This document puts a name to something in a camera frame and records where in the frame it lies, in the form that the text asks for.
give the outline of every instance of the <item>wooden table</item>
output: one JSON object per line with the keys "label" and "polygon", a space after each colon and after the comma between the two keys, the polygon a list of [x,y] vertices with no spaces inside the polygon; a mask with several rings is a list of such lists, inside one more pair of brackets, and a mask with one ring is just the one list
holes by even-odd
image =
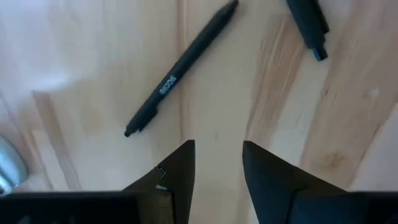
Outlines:
{"label": "wooden table", "polygon": [[252,140],[345,189],[397,190],[398,2],[320,0],[317,62],[283,0],[241,0],[144,132],[124,127],[225,0],[0,2],[0,133],[21,190],[116,190],[186,139],[192,223],[256,223],[241,165]]}

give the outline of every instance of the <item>black pen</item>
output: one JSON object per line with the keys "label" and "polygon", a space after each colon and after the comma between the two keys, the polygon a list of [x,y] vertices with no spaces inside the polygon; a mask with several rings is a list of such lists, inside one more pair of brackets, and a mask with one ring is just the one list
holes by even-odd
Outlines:
{"label": "black pen", "polygon": [[157,114],[157,105],[167,96],[170,90],[180,81],[188,69],[224,29],[231,20],[237,6],[238,0],[230,1],[216,12],[210,22],[207,23],[205,28],[198,34],[189,48],[183,53],[166,77],[164,77],[150,97],[130,120],[126,127],[126,132],[124,132],[126,137],[129,137],[136,131],[142,131]]}

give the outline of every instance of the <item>black object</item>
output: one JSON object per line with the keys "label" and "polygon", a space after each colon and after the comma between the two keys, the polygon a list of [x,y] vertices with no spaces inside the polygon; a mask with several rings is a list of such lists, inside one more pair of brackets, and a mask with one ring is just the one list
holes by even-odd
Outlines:
{"label": "black object", "polygon": [[259,223],[398,223],[397,193],[346,192],[249,141],[243,167]]}
{"label": "black object", "polygon": [[122,192],[11,194],[1,223],[188,223],[195,181],[189,140]]}
{"label": "black object", "polygon": [[313,49],[315,58],[322,61],[328,57],[323,44],[329,26],[317,0],[286,0],[304,38],[305,45]]}
{"label": "black object", "polygon": [[188,69],[224,29],[231,20],[237,6],[238,0],[234,0],[217,11],[210,22],[207,23],[205,28],[203,28],[189,48],[168,72],[166,77],[130,120],[126,127],[126,132],[124,133],[126,137],[129,137],[136,131],[142,131],[157,114],[157,105],[167,96],[170,90],[180,81]]}

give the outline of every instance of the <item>silver object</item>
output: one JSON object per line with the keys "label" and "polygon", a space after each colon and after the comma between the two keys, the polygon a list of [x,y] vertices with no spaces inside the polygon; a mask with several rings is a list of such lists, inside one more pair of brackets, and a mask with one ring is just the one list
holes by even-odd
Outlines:
{"label": "silver object", "polygon": [[10,194],[26,179],[27,169],[17,150],[0,136],[0,196]]}

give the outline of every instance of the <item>wood grain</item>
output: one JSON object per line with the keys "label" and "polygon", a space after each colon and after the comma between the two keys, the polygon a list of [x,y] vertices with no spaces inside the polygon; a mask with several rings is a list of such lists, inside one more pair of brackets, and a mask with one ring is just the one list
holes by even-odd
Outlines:
{"label": "wood grain", "polygon": [[301,165],[347,188],[397,100],[397,29],[392,1],[359,2],[332,58]]}
{"label": "wood grain", "polygon": [[397,190],[393,174],[373,174],[394,169],[398,4],[319,2],[327,60],[305,50],[284,1],[241,0],[155,119],[125,138],[225,0],[1,1],[0,134],[30,173],[18,190],[123,189],[187,139],[191,223],[257,222],[245,139],[340,187]]}

